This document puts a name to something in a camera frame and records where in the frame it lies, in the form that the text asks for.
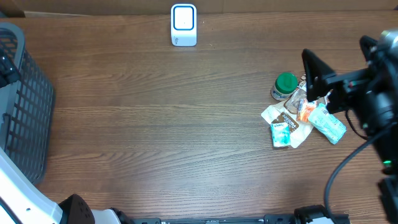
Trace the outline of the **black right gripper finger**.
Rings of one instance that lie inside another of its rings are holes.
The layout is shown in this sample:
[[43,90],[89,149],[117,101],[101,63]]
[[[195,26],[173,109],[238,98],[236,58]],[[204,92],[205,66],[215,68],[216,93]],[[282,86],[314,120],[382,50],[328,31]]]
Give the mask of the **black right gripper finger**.
[[372,62],[375,58],[375,51],[377,50],[376,39],[373,39],[367,35],[364,35],[359,40],[360,49],[367,62]]
[[302,61],[307,82],[307,100],[315,101],[333,89],[332,79],[336,73],[309,49],[303,50]]

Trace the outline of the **green lid Knorr jar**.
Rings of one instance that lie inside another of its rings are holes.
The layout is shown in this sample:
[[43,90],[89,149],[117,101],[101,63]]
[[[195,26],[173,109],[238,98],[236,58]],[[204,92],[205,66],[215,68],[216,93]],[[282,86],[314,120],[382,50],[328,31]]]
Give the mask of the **green lid Knorr jar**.
[[296,90],[298,85],[297,77],[290,72],[281,73],[271,88],[271,96],[278,101],[287,100]]

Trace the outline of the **orange tissue packet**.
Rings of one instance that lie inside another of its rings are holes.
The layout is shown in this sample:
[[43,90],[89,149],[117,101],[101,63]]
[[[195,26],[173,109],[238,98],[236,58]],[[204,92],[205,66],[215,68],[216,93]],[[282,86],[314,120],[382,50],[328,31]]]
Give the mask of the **orange tissue packet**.
[[317,101],[309,102],[306,98],[301,99],[298,106],[297,121],[308,123],[308,117],[317,106]]

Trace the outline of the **teal snack packet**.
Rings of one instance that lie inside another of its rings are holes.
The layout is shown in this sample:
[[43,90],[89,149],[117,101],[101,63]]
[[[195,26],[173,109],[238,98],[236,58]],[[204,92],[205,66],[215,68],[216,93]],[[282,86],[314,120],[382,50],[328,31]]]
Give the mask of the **teal snack packet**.
[[345,134],[346,126],[320,103],[309,115],[309,122],[332,143],[336,144]]

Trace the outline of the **beige resealable pouch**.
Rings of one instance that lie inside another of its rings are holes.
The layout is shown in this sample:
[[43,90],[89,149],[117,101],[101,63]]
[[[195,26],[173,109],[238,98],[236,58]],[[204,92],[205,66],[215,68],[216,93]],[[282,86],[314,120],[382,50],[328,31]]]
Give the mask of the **beige resealable pouch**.
[[299,147],[306,140],[313,129],[313,125],[299,121],[297,115],[299,112],[300,100],[307,98],[305,75],[300,77],[298,85],[293,93],[284,101],[275,105],[268,106],[261,117],[268,123],[287,123],[290,129],[290,146]]

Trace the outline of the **small green white box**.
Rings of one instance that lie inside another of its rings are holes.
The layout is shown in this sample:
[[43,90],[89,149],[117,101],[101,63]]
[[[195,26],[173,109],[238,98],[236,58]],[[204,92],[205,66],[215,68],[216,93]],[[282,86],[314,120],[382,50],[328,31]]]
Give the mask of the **small green white box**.
[[290,145],[290,130],[287,123],[272,123],[271,133],[274,147],[288,147]]

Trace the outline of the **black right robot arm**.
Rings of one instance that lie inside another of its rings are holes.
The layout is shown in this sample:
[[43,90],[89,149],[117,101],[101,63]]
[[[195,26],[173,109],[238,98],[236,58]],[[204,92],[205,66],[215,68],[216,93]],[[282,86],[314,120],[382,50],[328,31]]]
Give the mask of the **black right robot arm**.
[[323,201],[333,223],[338,223],[329,205],[331,186],[342,168],[363,149],[373,145],[385,178],[378,183],[387,221],[397,223],[397,31],[385,30],[378,40],[359,40],[367,68],[338,75],[309,49],[302,61],[307,81],[307,99],[327,96],[329,113],[353,110],[366,133],[365,143],[348,155],[326,183]]

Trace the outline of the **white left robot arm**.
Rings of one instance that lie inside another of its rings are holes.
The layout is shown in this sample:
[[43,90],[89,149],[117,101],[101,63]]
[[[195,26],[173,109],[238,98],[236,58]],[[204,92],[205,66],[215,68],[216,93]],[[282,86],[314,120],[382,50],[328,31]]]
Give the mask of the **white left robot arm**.
[[42,194],[1,149],[3,223],[131,223],[115,208],[92,210],[77,194],[57,204]]

